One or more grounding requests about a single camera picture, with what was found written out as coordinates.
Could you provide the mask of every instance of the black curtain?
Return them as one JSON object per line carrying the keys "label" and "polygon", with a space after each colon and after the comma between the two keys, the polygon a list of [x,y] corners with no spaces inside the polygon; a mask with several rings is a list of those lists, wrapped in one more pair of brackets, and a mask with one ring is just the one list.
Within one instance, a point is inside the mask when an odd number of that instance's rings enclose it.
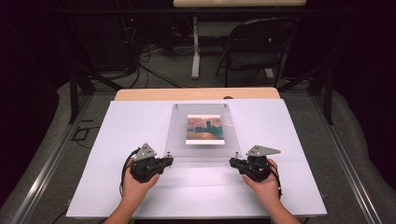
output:
{"label": "black curtain", "polygon": [[334,89],[364,132],[370,160],[396,189],[396,4],[376,1],[334,71]]}
{"label": "black curtain", "polygon": [[[353,8],[362,0],[307,0],[306,9],[338,10]],[[299,77],[323,64],[335,36],[347,22],[347,17],[301,17],[294,37],[283,77]]]}
{"label": "black curtain", "polygon": [[68,64],[36,1],[2,1],[0,30],[3,205],[53,120]]}

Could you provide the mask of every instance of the forearm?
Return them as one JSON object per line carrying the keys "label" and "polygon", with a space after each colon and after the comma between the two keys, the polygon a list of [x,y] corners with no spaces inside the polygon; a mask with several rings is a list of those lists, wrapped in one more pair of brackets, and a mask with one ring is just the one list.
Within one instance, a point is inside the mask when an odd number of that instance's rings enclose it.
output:
{"label": "forearm", "polygon": [[265,208],[275,224],[300,224],[300,221],[281,202],[268,205]]}
{"label": "forearm", "polygon": [[105,223],[128,223],[139,204],[140,203],[137,201],[121,200],[119,206],[114,210],[110,217],[108,217]]}
{"label": "forearm", "polygon": [[300,221],[283,206],[278,198],[268,200],[268,198],[258,196],[275,224],[300,224]]}

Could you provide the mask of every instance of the finger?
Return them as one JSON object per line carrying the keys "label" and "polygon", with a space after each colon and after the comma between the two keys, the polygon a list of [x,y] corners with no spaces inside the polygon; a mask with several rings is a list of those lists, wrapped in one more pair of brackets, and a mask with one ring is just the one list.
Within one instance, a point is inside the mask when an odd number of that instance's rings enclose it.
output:
{"label": "finger", "polygon": [[154,175],[154,176],[148,181],[148,186],[149,186],[150,188],[152,188],[152,187],[158,182],[159,179],[160,179],[160,175],[159,175],[159,174]]}
{"label": "finger", "polygon": [[246,183],[248,186],[250,186],[251,183],[253,182],[253,180],[252,180],[250,177],[248,177],[247,175],[242,175],[242,179],[244,179],[245,183]]}
{"label": "finger", "polygon": [[277,169],[277,164],[274,160],[268,159],[268,162],[271,163],[271,165],[273,165]]}
{"label": "finger", "polygon": [[128,160],[127,165],[129,166],[129,165],[131,165],[133,162],[134,162],[134,159],[131,157],[131,158]]}

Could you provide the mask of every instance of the gray carpet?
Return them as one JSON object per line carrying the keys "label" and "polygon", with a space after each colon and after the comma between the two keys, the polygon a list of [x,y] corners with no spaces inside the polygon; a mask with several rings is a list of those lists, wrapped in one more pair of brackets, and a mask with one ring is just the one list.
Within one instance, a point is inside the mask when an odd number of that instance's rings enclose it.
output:
{"label": "gray carpet", "polygon": [[[201,74],[203,75],[198,80],[191,80],[190,56],[158,51],[152,53],[149,62],[143,63],[143,65],[186,87],[221,87],[223,76],[214,77],[219,63],[219,55],[203,55],[201,62]],[[140,72],[140,77],[134,88],[174,88],[173,85],[157,76],[143,72],[143,70]],[[119,74],[110,73],[107,76],[114,77]],[[124,87],[129,87],[135,77],[136,74],[133,74],[115,81]],[[230,83],[238,85],[256,81],[268,80],[262,74],[255,73],[244,77],[233,75],[230,79]],[[115,92],[103,83],[97,81],[93,83],[97,93],[89,99],[86,110],[82,111],[83,114],[76,126],[80,129],[89,129],[87,138],[78,142],[71,141],[71,138],[66,139],[60,162],[38,203],[32,208],[27,223],[51,223],[66,208],[64,201],[73,197],[85,162],[89,157],[90,147],[98,133],[97,127],[101,125],[109,102],[114,99],[115,95]],[[285,100],[290,111],[318,187],[325,195],[323,201],[329,213],[324,217],[313,217],[308,223],[367,223],[359,201],[340,166],[334,142],[321,119],[321,112],[315,108],[313,99],[307,96],[304,91],[306,84],[299,85],[294,89],[294,92],[282,93],[281,97]],[[70,117],[68,85],[60,88],[58,92],[61,102],[54,121],[20,184],[1,208],[1,223],[10,223],[14,218],[51,152],[61,144],[64,131],[70,128],[67,124]],[[384,183],[378,171],[369,162],[367,146],[359,123],[347,107],[343,97],[336,92],[332,104],[333,127],[340,136],[363,185],[367,188],[382,223],[396,223],[396,216],[393,214],[393,211],[396,211],[396,193]],[[98,223],[99,221],[62,217],[57,223]]]}

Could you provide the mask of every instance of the white table leg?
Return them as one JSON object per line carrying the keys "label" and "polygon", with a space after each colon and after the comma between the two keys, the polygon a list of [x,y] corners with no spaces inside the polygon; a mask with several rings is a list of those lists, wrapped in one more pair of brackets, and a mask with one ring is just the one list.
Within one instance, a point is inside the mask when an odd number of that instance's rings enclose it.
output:
{"label": "white table leg", "polygon": [[199,55],[199,44],[198,44],[198,21],[196,17],[194,17],[193,27],[194,27],[194,57],[192,61],[191,78],[198,79],[200,55]]}
{"label": "white table leg", "polygon": [[269,79],[269,80],[274,79],[274,73],[272,71],[272,68],[265,68],[264,69],[264,74],[265,74],[267,79]]}

